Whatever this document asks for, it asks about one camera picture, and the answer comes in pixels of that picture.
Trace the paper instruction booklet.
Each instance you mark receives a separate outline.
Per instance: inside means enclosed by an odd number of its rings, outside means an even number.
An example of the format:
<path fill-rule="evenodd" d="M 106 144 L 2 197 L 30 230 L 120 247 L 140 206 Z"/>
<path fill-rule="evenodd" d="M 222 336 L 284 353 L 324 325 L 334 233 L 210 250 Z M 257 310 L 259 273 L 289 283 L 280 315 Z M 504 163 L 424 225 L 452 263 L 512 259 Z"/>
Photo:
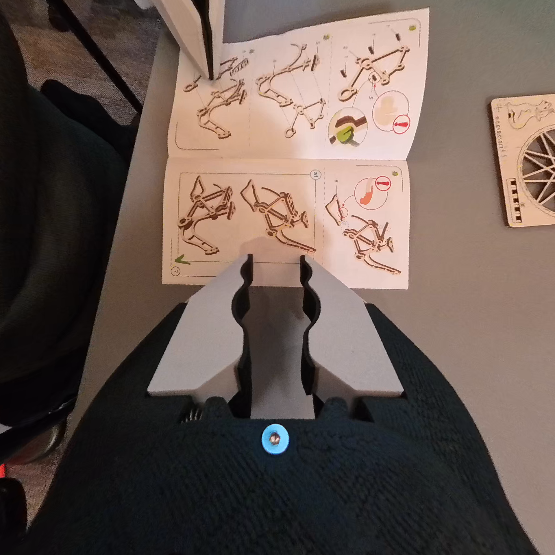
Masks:
<path fill-rule="evenodd" d="M 224 44 L 213 80 L 181 51 L 162 283 L 205 285 L 251 254 L 255 286 L 300 286 L 306 256 L 349 288 L 408 289 L 429 22 L 423 8 Z"/>

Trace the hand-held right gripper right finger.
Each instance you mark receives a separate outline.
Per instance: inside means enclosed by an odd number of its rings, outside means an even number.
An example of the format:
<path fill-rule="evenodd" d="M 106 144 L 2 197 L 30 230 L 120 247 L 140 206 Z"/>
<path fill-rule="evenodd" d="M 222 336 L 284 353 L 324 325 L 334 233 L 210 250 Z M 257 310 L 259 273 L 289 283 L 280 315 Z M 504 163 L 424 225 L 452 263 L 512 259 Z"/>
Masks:
<path fill-rule="evenodd" d="M 404 388 L 363 299 L 313 258 L 300 258 L 301 381 L 315 407 L 334 398 L 348 410 L 367 397 L 402 397 Z"/>

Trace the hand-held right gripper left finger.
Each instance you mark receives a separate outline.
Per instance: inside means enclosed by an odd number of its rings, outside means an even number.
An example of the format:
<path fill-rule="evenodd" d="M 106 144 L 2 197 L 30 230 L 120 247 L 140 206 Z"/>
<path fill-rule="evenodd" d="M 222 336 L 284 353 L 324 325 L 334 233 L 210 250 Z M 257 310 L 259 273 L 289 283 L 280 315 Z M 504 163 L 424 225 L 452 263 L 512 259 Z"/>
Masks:
<path fill-rule="evenodd" d="M 241 255 L 188 299 L 149 383 L 150 396 L 188 396 L 196 406 L 220 397 L 235 417 L 251 417 L 252 363 L 244 318 L 253 273 L 253 255 Z"/>

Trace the person's dark clothed leg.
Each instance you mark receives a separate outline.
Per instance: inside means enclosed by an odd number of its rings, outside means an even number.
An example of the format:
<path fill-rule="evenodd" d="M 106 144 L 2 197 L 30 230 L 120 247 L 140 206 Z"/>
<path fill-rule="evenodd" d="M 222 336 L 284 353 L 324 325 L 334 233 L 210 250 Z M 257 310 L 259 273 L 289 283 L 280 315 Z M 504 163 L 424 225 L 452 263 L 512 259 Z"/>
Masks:
<path fill-rule="evenodd" d="M 84 364 L 131 128 L 58 80 L 38 90 L 1 14 L 1 389 Z"/>

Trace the black metal chair leg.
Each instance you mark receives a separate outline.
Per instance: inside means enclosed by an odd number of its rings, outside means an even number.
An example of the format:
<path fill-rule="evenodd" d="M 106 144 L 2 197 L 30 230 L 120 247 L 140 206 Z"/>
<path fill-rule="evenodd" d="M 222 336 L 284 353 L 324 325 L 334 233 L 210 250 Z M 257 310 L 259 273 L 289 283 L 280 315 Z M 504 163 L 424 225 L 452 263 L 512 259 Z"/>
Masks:
<path fill-rule="evenodd" d="M 138 115 L 142 114 L 143 104 L 129 88 L 123 77 L 106 57 L 99 45 L 87 32 L 78 17 L 73 13 L 65 1 L 46 1 L 49 10 L 55 10 L 66 27 L 73 33 L 79 43 L 85 48 L 96 64 L 101 68 L 113 85 L 121 92 Z"/>

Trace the wooden sheet with spoked wheels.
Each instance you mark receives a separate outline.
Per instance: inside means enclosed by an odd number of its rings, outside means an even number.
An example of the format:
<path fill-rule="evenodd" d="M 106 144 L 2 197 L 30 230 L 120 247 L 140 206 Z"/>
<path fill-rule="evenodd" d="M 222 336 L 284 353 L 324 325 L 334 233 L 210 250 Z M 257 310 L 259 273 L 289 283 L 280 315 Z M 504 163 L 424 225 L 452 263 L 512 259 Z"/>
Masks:
<path fill-rule="evenodd" d="M 554 94 L 490 103 L 506 224 L 554 225 Z"/>

